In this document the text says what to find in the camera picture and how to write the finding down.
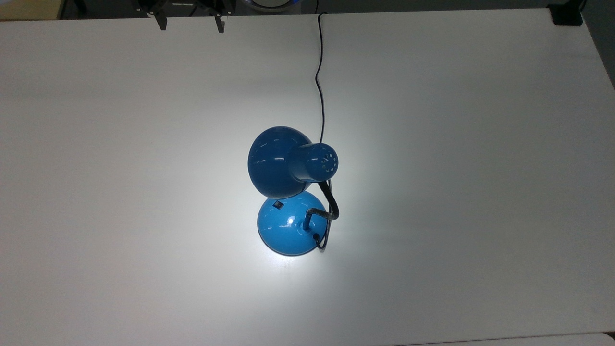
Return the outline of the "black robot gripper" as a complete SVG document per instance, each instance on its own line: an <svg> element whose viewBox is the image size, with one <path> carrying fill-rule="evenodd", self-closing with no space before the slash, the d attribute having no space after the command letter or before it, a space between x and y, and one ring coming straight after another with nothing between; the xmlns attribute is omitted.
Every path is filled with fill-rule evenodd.
<svg viewBox="0 0 615 346"><path fill-rule="evenodd" d="M236 10L234 0L134 0L136 11L153 15L160 30L167 29L167 17L215 17L218 33L225 32L225 17Z"/></svg>

